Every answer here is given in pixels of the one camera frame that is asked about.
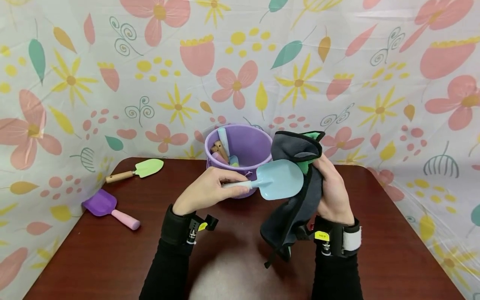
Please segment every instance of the yellow label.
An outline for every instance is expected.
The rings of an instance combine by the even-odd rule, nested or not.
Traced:
[[[316,231],[315,232],[315,239],[316,240],[330,241],[330,236],[326,232]]]
[[[202,230],[204,230],[205,228],[207,228],[207,223],[206,223],[206,222],[203,222],[203,223],[200,224],[200,226],[198,227],[198,231],[202,231]]]

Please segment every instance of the pink toy handle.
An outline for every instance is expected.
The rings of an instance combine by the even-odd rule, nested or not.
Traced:
[[[122,222],[126,227],[130,228],[131,230],[137,230],[140,227],[140,221],[119,211],[114,209],[111,212],[112,216],[117,218],[118,221]]]

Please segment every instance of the brown table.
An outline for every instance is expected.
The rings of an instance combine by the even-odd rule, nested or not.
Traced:
[[[134,169],[142,160],[126,159],[113,173]],[[362,167],[337,168],[363,226],[359,265],[365,299],[463,299],[373,175]],[[133,232],[113,217],[85,213],[25,300],[137,299],[156,251],[165,209],[204,169],[204,161],[165,160],[153,176],[105,185],[117,197],[117,208],[139,219],[142,226]],[[312,242],[297,242],[290,263],[277,259],[269,269],[263,265],[271,249],[259,228],[279,204],[263,200],[257,192],[199,212],[220,221],[215,231],[203,231],[197,238],[190,259],[190,299],[309,298]]]

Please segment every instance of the purple toy shovel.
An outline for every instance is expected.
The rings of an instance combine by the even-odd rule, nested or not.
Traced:
[[[137,230],[140,226],[139,220],[116,210],[115,207],[117,206],[117,199],[102,189],[98,190],[98,192],[96,192],[92,198],[84,201],[82,205],[94,216],[105,216],[111,214],[131,230]]]

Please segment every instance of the gray towel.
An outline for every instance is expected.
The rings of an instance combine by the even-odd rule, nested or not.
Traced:
[[[298,229],[307,225],[317,211],[322,197],[321,173],[311,162],[322,155],[319,141],[324,132],[293,133],[278,131],[272,142],[272,159],[287,159],[299,165],[303,172],[303,187],[298,194],[281,204],[261,225],[262,238],[273,248],[265,263],[268,268],[275,255],[290,260],[290,247],[298,240]]]

